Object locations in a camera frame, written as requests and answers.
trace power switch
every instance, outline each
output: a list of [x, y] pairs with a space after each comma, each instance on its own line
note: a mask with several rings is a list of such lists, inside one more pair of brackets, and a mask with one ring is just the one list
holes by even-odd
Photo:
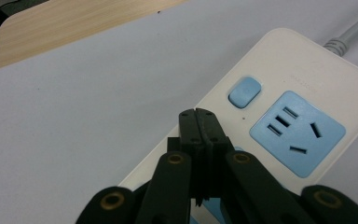
[[245, 108], [261, 91], [261, 85], [252, 77], [246, 77], [232, 90], [228, 100], [237, 108]]

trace white surface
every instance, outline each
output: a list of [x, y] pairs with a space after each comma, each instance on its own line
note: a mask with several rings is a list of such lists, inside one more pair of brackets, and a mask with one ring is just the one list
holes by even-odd
[[[323, 44], [357, 20], [350, 0], [190, 0], [0, 69], [0, 223], [75, 222], [265, 33]], [[358, 202], [358, 138], [322, 182]]]

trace power strip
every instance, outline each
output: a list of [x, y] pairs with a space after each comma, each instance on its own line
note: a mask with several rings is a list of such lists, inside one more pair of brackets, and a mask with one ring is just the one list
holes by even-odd
[[[358, 135], [358, 67], [294, 31], [276, 29], [196, 107], [214, 112], [235, 147], [299, 194]], [[177, 127], [168, 136], [178, 136]], [[164, 138], [120, 186], [136, 189], [148, 181], [166, 146]]]

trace power cord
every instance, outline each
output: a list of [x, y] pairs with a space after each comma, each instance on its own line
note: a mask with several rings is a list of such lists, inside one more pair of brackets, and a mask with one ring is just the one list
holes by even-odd
[[324, 47], [342, 57], [348, 51], [351, 42], [358, 37], [358, 22], [340, 37], [330, 39]]

